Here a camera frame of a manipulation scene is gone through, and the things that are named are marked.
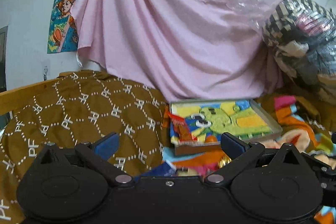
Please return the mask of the red snack packet in tray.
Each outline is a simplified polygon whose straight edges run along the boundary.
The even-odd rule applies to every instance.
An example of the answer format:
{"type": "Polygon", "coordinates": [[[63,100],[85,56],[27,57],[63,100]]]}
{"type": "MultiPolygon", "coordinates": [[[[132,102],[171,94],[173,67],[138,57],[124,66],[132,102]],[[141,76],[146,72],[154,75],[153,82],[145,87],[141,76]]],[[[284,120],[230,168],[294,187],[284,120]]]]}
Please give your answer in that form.
{"type": "Polygon", "coordinates": [[[197,141],[196,137],[190,133],[189,127],[184,118],[168,112],[168,117],[173,123],[173,129],[178,134],[179,141],[197,141]]]}

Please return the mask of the pink hanging cloth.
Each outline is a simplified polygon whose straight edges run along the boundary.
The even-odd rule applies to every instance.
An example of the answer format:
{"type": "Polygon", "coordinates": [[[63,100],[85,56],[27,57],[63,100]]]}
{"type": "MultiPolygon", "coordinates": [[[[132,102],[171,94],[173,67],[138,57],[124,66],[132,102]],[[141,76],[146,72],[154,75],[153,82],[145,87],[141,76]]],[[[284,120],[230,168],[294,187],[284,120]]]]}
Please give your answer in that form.
{"type": "Polygon", "coordinates": [[[183,98],[256,98],[282,84],[258,32],[227,0],[76,0],[78,54],[183,98]]]}

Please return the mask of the gold snack packet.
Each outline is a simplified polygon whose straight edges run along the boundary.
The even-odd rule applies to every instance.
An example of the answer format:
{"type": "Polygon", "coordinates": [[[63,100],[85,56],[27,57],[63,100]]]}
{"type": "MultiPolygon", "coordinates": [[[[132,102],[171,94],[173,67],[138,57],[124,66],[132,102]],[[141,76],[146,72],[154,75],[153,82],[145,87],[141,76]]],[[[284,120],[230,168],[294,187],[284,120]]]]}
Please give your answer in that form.
{"type": "Polygon", "coordinates": [[[229,164],[232,160],[227,156],[224,155],[219,161],[218,161],[218,169],[221,169],[222,167],[226,166],[227,164],[229,164]]]}

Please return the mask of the brown PF patterned pillow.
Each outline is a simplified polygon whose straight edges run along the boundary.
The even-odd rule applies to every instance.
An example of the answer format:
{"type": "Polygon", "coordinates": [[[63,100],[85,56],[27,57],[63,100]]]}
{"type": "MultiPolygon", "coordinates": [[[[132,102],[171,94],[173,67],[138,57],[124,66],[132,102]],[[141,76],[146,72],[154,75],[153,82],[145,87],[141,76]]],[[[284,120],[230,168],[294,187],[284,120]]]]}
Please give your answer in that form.
{"type": "Polygon", "coordinates": [[[112,165],[132,176],[160,165],[170,144],[162,127],[166,105],[159,90],[95,71],[60,77],[25,100],[1,137],[1,223],[24,219],[16,189],[47,143],[72,148],[114,132],[120,144],[112,165]]]}

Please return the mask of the blue and white snack bar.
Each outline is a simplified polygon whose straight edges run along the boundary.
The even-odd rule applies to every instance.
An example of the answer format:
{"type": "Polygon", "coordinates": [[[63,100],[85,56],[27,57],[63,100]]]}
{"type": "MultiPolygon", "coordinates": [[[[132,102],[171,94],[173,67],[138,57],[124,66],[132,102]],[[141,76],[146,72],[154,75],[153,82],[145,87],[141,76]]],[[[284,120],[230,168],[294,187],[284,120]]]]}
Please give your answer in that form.
{"type": "Polygon", "coordinates": [[[145,172],[139,176],[134,177],[134,181],[138,181],[142,177],[166,177],[174,176],[176,174],[177,168],[169,161],[164,161],[161,165],[155,167],[148,172],[145,172]]]}

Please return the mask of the dark door frame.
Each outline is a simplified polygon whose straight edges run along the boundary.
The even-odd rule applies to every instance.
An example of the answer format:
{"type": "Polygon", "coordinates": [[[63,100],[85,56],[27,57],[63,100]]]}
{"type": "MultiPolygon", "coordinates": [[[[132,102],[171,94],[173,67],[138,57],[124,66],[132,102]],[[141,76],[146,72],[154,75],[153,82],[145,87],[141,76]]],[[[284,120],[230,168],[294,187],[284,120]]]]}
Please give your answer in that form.
{"type": "Polygon", "coordinates": [[[0,90],[6,91],[6,42],[8,26],[0,29],[0,90]]]}

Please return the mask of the plastic-wrapped bundle of clothes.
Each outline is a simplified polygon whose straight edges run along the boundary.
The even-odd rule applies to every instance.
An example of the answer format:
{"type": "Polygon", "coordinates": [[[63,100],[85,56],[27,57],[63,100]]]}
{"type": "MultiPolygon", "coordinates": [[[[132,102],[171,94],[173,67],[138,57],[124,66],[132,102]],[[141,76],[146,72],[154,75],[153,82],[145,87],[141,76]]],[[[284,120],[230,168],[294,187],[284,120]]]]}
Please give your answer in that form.
{"type": "Polygon", "coordinates": [[[300,88],[335,104],[335,15],[313,0],[227,0],[300,88]]]}

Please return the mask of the wooden bed headboard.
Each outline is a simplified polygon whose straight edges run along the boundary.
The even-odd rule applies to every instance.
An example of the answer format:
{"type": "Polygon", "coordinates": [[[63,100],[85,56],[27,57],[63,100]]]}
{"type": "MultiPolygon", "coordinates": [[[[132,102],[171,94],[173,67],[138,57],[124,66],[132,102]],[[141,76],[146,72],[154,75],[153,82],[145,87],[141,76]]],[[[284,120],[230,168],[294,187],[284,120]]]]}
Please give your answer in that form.
{"type": "Polygon", "coordinates": [[[62,72],[55,79],[1,92],[1,115],[16,113],[18,110],[24,108],[30,99],[35,98],[39,94],[43,94],[45,90],[49,91],[54,88],[56,95],[60,97],[58,91],[59,82],[72,74],[76,74],[76,72],[62,72]]]}

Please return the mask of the wall socket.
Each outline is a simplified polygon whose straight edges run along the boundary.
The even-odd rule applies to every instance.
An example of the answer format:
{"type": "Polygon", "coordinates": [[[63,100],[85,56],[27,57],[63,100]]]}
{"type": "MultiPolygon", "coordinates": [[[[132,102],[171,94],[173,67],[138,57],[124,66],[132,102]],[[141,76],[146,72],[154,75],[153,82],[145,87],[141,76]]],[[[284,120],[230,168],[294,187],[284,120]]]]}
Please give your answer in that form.
{"type": "Polygon", "coordinates": [[[42,61],[42,72],[43,72],[43,80],[46,81],[50,77],[50,61],[44,60],[42,61]]]}

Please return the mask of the cartoon wall poster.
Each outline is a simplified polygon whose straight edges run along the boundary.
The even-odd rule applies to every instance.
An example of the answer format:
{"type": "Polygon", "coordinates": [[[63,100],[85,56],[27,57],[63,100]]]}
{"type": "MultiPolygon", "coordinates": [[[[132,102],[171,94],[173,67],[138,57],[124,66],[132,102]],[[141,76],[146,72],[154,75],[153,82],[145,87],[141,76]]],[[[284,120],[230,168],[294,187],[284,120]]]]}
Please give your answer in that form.
{"type": "Polygon", "coordinates": [[[76,52],[79,37],[71,7],[75,0],[54,0],[51,11],[47,53],[76,52]]]}

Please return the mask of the small orange fruit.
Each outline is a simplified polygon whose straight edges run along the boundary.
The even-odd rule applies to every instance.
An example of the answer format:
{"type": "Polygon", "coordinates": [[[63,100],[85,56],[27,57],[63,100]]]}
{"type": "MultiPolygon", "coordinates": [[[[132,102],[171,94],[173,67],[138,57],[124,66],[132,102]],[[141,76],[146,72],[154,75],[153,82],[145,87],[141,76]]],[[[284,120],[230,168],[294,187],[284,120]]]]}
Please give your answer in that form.
{"type": "Polygon", "coordinates": [[[214,135],[209,135],[205,138],[205,143],[216,143],[218,142],[217,137],[214,135]]]}

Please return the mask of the grey tray with cartoon towel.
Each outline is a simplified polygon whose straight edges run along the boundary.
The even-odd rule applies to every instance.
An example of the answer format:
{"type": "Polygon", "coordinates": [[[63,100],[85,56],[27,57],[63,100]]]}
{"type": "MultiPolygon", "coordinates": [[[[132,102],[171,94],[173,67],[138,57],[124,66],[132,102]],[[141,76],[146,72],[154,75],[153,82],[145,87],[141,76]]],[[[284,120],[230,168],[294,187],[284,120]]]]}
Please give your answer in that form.
{"type": "Polygon", "coordinates": [[[168,112],[184,118],[190,133],[197,138],[197,141],[179,141],[170,120],[170,140],[177,156],[219,149],[224,132],[247,142],[274,139],[282,133],[277,121],[253,99],[181,100],[171,102],[168,112]],[[209,135],[216,136],[218,142],[205,143],[209,135]]]}

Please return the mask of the colourful cartoon blanket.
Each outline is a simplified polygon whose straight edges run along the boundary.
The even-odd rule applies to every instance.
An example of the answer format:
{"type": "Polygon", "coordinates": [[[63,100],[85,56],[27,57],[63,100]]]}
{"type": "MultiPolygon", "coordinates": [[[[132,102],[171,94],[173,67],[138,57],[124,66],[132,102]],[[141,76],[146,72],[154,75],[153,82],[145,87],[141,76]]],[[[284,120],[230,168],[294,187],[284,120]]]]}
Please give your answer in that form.
{"type": "MultiPolygon", "coordinates": [[[[277,139],[263,141],[267,148],[280,148],[284,143],[291,143],[301,152],[301,133],[303,131],[335,137],[335,107],[323,102],[309,102],[300,96],[275,94],[259,98],[257,102],[282,127],[277,139]]],[[[175,156],[171,148],[163,149],[163,161],[169,161],[176,168],[190,168],[204,175],[208,170],[218,169],[218,161],[226,155],[222,151],[206,152],[191,156],[175,156]]]]}

